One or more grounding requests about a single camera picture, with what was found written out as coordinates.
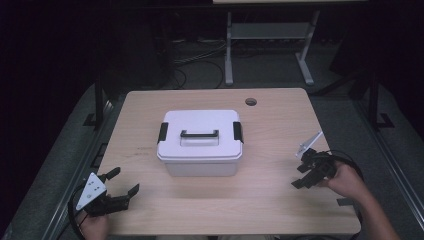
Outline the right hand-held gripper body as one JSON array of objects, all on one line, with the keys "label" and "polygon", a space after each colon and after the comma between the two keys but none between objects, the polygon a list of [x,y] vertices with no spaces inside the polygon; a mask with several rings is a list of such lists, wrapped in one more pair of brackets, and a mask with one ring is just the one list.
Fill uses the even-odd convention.
[{"label": "right hand-held gripper body", "polygon": [[316,174],[321,182],[324,178],[332,178],[336,173],[334,161],[327,152],[317,152],[312,148],[314,143],[323,135],[318,131],[313,137],[300,144],[295,156],[301,161],[301,164],[309,165],[311,169],[305,172]]}]

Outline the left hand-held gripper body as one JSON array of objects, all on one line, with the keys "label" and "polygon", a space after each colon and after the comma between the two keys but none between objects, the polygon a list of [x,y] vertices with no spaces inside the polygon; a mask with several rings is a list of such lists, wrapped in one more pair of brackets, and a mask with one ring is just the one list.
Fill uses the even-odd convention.
[{"label": "left hand-held gripper body", "polygon": [[111,197],[107,195],[105,182],[101,175],[91,173],[83,184],[83,191],[76,204],[77,211],[84,210],[90,216],[103,216],[127,210],[130,199],[126,195]]}]

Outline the white plastic storage box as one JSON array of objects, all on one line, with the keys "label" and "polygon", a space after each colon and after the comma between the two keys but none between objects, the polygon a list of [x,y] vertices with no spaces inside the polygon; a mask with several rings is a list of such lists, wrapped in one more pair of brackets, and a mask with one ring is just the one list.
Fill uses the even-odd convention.
[{"label": "white plastic storage box", "polygon": [[174,177],[227,177],[238,170],[239,159],[162,159]]}]

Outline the white lid with black handle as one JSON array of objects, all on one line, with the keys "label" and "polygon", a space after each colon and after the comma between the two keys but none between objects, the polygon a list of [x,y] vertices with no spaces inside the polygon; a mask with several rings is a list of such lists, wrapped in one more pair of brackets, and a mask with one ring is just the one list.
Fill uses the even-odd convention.
[{"label": "white lid with black handle", "polygon": [[161,124],[157,156],[165,163],[230,163],[243,153],[235,110],[175,110]]}]

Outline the person's left hand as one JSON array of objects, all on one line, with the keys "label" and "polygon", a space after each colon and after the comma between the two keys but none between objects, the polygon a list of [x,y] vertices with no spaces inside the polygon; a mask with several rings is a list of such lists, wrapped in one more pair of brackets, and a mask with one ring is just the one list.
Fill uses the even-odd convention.
[{"label": "person's left hand", "polygon": [[83,214],[78,220],[78,226],[85,240],[106,240],[109,234],[109,216],[92,217]]}]

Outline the person's right hand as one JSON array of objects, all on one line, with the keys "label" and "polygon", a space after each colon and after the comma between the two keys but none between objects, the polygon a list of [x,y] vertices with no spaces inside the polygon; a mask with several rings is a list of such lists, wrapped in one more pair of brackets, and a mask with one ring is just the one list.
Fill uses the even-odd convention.
[{"label": "person's right hand", "polygon": [[337,163],[335,176],[322,180],[318,186],[327,187],[341,196],[358,202],[369,195],[366,185],[356,170],[344,163]]}]

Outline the black metal stand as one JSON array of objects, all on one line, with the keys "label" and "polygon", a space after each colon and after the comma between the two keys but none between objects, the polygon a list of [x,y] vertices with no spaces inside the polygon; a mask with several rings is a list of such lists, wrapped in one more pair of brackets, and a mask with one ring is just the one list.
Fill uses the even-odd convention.
[{"label": "black metal stand", "polygon": [[368,120],[375,131],[393,128],[394,124],[386,113],[378,112],[379,82],[375,74],[369,81]]},{"label": "black metal stand", "polygon": [[84,126],[91,126],[97,131],[104,120],[104,95],[103,95],[103,84],[100,77],[95,80],[94,83],[94,100],[95,100],[95,112],[90,113],[86,116],[83,123]]}]

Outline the black bracket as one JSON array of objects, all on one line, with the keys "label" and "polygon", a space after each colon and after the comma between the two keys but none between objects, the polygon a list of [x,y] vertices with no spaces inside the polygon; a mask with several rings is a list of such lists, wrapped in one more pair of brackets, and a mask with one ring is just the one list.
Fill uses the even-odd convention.
[{"label": "black bracket", "polygon": [[91,168],[99,168],[100,167],[100,164],[102,162],[102,159],[104,157],[106,149],[107,149],[107,143],[102,143],[100,145],[100,147],[98,148],[98,150],[97,150],[97,152],[94,156],[94,159],[92,160],[92,162],[90,164]]}]

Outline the aluminium rail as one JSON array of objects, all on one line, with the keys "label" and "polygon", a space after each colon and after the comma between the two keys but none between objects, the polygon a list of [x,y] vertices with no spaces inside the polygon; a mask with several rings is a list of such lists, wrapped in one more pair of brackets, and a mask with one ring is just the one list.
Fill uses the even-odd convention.
[{"label": "aluminium rail", "polygon": [[372,136],[372,139],[376,143],[379,151],[383,155],[388,171],[392,175],[414,218],[419,226],[424,230],[424,202],[411,185],[405,172],[401,169],[395,155],[390,150],[379,129],[371,124],[367,117],[366,108],[358,101],[354,101],[353,106],[366,126],[369,134]]},{"label": "aluminium rail", "polygon": [[71,116],[70,124],[66,125],[64,137],[60,138],[57,148],[58,153],[53,157],[56,162],[63,160],[63,164],[51,170],[48,177],[49,182],[58,187],[54,193],[58,193],[59,197],[55,202],[53,215],[42,234],[42,240],[61,240],[66,231],[70,231],[71,238],[74,239],[69,216],[78,213],[75,206],[82,193],[84,181],[91,172],[98,171],[98,168],[91,168],[90,164],[100,145],[107,143],[110,138],[107,127],[112,111],[113,105],[107,100],[104,120],[97,131],[91,126],[83,125],[86,116],[94,113],[95,109]]}]

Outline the grey metal table frame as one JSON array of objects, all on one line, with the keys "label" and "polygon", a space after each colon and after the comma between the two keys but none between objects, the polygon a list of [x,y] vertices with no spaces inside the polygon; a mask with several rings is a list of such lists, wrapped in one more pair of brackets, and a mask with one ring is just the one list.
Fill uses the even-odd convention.
[{"label": "grey metal table frame", "polygon": [[237,23],[233,21],[232,13],[227,13],[226,52],[224,57],[225,84],[234,83],[232,66],[232,43],[235,40],[303,40],[303,48],[295,54],[297,64],[305,84],[315,84],[309,71],[306,57],[315,33],[320,11],[313,12],[309,22],[283,23]]}]

